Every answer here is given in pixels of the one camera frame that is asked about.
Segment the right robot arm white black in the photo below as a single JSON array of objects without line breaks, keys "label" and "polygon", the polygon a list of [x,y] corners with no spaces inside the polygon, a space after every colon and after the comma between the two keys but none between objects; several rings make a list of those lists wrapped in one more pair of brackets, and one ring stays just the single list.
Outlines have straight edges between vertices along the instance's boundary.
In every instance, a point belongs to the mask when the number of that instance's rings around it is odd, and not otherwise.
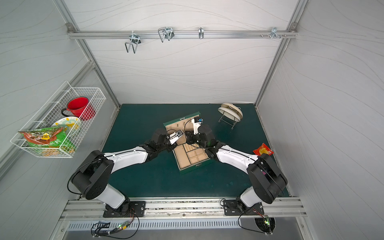
[{"label": "right robot arm white black", "polygon": [[238,205],[249,209],[255,204],[272,204],[288,184],[288,179],[268,154],[250,155],[217,141],[208,125],[186,131],[187,144],[196,144],[212,160],[231,165],[246,173],[252,184],[238,197]]}]

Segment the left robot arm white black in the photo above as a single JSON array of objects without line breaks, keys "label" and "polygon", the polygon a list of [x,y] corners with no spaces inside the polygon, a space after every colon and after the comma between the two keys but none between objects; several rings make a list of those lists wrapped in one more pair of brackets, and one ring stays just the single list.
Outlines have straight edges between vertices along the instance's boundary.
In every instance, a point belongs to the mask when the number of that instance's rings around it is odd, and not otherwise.
[{"label": "left robot arm white black", "polygon": [[135,148],[114,153],[91,152],[71,175],[72,183],[87,200],[98,200],[116,210],[129,203],[129,198],[109,184],[112,173],[152,161],[162,151],[171,152],[184,135],[180,130],[172,133],[158,129],[152,138]]}]

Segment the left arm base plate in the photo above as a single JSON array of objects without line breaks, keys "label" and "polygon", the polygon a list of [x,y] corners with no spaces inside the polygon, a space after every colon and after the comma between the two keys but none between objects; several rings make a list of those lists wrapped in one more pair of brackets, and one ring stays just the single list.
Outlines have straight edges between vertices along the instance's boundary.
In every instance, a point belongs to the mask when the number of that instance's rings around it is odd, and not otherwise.
[{"label": "left arm base plate", "polygon": [[103,213],[104,218],[128,218],[128,217],[143,217],[146,209],[145,201],[125,201],[117,209],[113,209],[106,205]]}]

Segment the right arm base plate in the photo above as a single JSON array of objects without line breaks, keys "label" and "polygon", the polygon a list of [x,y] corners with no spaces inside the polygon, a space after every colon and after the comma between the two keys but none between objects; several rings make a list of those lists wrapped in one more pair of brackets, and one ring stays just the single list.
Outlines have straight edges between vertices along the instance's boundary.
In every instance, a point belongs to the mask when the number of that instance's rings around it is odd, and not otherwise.
[{"label": "right arm base plate", "polygon": [[265,214],[262,203],[256,203],[252,207],[247,207],[237,199],[221,199],[220,205],[224,209],[225,216],[263,216]]}]

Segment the green jewelry box beige lining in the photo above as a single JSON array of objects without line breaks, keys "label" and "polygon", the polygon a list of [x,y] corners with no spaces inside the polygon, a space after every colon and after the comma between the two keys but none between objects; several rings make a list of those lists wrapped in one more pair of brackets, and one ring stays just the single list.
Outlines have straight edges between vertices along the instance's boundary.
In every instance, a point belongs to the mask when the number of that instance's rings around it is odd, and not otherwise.
[{"label": "green jewelry box beige lining", "polygon": [[176,133],[179,130],[184,134],[177,140],[177,147],[173,149],[181,174],[192,172],[213,163],[213,160],[209,159],[204,149],[199,147],[199,145],[187,143],[185,132],[192,131],[194,133],[192,119],[196,117],[200,117],[200,112],[164,123],[165,129],[170,134]]}]

